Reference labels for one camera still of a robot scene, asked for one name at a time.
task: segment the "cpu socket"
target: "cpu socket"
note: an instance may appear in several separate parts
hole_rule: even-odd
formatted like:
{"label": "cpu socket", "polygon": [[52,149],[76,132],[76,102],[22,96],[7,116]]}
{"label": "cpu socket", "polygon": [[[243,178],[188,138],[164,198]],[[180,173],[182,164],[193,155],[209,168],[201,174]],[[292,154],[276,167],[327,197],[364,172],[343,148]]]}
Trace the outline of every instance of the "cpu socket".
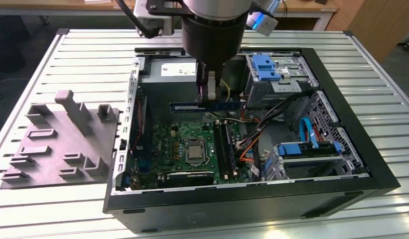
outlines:
{"label": "cpu socket", "polygon": [[188,139],[185,141],[185,162],[198,167],[207,162],[207,144],[203,139]]}

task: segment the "yellow wire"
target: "yellow wire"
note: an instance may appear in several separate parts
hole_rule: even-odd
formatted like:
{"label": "yellow wire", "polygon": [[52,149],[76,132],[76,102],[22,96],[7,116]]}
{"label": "yellow wire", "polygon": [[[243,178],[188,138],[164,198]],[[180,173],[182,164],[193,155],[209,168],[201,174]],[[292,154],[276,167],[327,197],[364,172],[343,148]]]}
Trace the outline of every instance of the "yellow wire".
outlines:
{"label": "yellow wire", "polygon": [[229,84],[227,84],[225,80],[221,79],[221,81],[223,81],[223,83],[227,87],[227,90],[229,91],[229,95],[228,95],[227,101],[225,101],[225,102],[228,102],[231,100],[231,97],[232,97],[232,88],[231,88]]}

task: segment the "slatted aluminum table surface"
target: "slatted aluminum table surface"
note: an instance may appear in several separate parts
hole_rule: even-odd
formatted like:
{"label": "slatted aluminum table surface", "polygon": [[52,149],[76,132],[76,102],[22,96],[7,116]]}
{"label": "slatted aluminum table surface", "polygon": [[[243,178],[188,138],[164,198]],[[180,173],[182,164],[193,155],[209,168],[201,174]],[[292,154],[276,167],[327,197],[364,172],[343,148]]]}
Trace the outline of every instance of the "slatted aluminum table surface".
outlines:
{"label": "slatted aluminum table surface", "polygon": [[[34,103],[61,89],[89,109],[124,109],[136,48],[181,47],[181,34],[148,40],[134,30],[70,30],[57,35],[0,132],[9,167]],[[0,190],[0,238],[409,238],[409,99],[353,36],[343,32],[248,32],[244,47],[312,47],[347,97],[402,187],[331,217],[136,235],[102,213],[106,184]]]}

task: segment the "ram slot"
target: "ram slot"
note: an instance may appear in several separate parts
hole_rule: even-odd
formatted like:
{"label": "ram slot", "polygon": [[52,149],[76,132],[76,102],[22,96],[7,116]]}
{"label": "ram slot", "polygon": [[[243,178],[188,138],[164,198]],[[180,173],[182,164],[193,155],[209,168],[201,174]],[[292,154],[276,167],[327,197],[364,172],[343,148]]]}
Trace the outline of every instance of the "ram slot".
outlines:
{"label": "ram slot", "polygon": [[216,138],[216,150],[217,150],[221,178],[229,179],[232,177],[236,177],[239,173],[237,173],[236,155],[231,139],[228,122],[217,121],[213,124],[213,132]]}

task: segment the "green circuit board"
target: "green circuit board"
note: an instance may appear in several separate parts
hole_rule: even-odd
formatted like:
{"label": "green circuit board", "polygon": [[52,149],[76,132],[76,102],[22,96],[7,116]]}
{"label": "green circuit board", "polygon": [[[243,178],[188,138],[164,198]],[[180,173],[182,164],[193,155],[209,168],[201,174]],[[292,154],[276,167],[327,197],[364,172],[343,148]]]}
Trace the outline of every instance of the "green circuit board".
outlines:
{"label": "green circuit board", "polygon": [[[229,126],[232,139],[240,140],[240,128],[235,122]],[[207,162],[192,166],[186,162],[186,147],[192,143],[205,145]],[[249,182],[248,166],[237,159],[239,176],[224,179],[220,175],[219,157],[212,123],[156,124],[153,130],[153,159],[150,171],[140,174],[145,189],[158,188],[157,175],[173,172],[211,171],[216,173],[215,184]]]}

